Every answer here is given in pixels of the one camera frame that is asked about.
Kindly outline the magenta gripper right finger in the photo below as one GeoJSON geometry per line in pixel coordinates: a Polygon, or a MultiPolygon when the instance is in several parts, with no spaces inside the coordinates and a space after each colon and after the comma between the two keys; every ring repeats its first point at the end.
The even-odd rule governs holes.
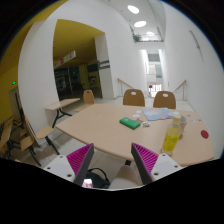
{"type": "Polygon", "coordinates": [[[144,185],[182,169],[182,167],[166,153],[157,154],[136,143],[132,144],[131,153],[144,185]]]}

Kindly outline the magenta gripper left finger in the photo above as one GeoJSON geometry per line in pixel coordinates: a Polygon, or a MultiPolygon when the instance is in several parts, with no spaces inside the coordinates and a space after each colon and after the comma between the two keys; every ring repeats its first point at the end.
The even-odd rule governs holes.
{"type": "Polygon", "coordinates": [[[93,155],[94,144],[91,143],[67,156],[57,156],[44,170],[81,186],[93,155]]]}

